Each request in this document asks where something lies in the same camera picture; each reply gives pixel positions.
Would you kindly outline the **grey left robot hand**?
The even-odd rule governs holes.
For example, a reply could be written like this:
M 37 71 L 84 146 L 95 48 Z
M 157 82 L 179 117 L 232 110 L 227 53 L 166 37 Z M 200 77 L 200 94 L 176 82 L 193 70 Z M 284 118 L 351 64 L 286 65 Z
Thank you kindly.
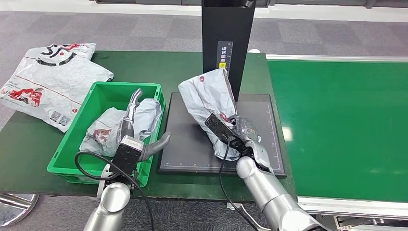
M 133 128 L 135 120 L 136 108 L 139 106 L 138 99 L 142 96 L 142 89 L 138 88 L 132 93 L 125 115 L 123 116 L 117 134 L 117 150 L 119 154 L 129 154 L 137 162 L 146 161 L 152 155 L 164 149 L 169 144 L 171 138 L 171 132 L 165 132 L 161 139 L 155 141 L 147 146 L 143 141 L 135 138 L 135 132 Z

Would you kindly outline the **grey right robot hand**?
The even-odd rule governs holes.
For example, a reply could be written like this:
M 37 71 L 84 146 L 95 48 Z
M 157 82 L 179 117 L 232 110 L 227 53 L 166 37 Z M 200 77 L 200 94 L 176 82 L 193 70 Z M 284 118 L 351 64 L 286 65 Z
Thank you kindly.
M 257 129 L 254 123 L 248 118 L 241 115 L 233 115 L 228 118 L 233 125 L 232 131 L 234 131 L 242 140 L 253 140 L 260 142 L 261 137 L 257 133 Z

